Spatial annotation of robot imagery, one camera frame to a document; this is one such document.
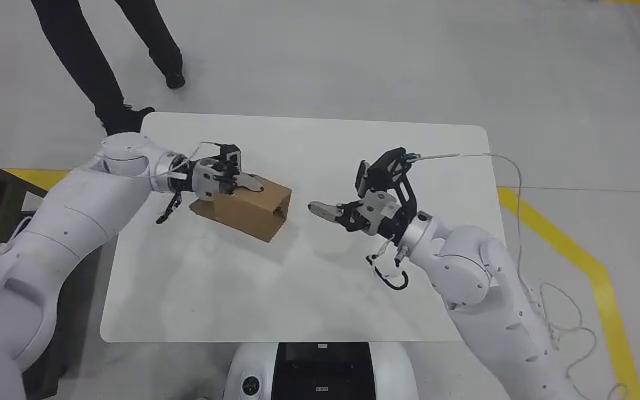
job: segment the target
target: person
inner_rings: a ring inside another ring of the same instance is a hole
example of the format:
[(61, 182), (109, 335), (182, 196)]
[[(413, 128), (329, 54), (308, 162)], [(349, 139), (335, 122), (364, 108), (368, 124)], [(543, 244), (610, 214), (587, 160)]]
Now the person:
[[(115, 0), (149, 49), (170, 89), (185, 84), (182, 54), (155, 0)], [(95, 107), (107, 135), (140, 132), (152, 107), (133, 110), (87, 24), (78, 0), (31, 0), (40, 26), (58, 58)]]

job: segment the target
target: white table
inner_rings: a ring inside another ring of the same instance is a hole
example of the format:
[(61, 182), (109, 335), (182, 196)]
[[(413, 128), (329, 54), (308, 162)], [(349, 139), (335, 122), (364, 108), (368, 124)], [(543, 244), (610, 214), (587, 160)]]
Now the white table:
[[(154, 113), (142, 128), (190, 154), (200, 141), (235, 143), (243, 169), (293, 189), (289, 219), (270, 244), (152, 193), (118, 239), (102, 317), (108, 342), (457, 341), (442, 300), (409, 262), (409, 287), (388, 289), (364, 257), (382, 238), (347, 233), (307, 203), (357, 198), (361, 159), (404, 146), (422, 154), (489, 151), (476, 126)], [(204, 147), (196, 158), (213, 153)], [(418, 206), (504, 240), (491, 160), (424, 161), (409, 174)]]

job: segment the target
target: black pants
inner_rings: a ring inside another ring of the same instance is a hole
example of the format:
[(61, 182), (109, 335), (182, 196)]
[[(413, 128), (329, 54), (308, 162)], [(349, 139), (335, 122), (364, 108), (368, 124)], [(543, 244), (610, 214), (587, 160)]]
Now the black pants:
[[(162, 20), (155, 0), (115, 0), (160, 71), (182, 69), (180, 49)], [(31, 0), (53, 50), (73, 80), (91, 100), (96, 114), (124, 108), (116, 77), (87, 25), (78, 0)]]

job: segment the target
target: black shoe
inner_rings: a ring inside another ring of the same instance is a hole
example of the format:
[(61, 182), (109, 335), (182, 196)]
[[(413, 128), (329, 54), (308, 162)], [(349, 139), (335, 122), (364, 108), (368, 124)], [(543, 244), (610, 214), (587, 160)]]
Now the black shoe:
[(171, 58), (162, 58), (163, 62), (159, 62), (160, 59), (155, 58), (151, 52), (149, 52), (149, 57), (151, 57), (153, 63), (158, 67), (160, 72), (162, 72), (162, 75), (164, 75), (165, 82), (169, 89), (175, 90), (184, 86), (186, 83), (182, 73), (184, 62), (180, 49), (176, 47), (173, 56)]
[(180, 89), (186, 83), (184, 75), (182, 75), (182, 71), (165, 74), (164, 79), (167, 82), (167, 87), (172, 90)]
[(107, 136), (111, 136), (122, 132), (140, 132), (142, 120), (154, 111), (155, 108), (153, 107), (134, 111), (130, 105), (125, 104), (121, 109), (105, 114), (100, 114), (96, 111), (96, 116), (102, 121), (102, 126), (107, 131)]

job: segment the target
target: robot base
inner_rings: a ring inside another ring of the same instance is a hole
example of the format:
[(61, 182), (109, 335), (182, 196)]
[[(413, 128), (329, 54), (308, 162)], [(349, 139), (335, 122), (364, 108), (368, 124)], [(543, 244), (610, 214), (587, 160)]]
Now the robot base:
[(400, 343), (245, 343), (224, 400), (418, 400)]

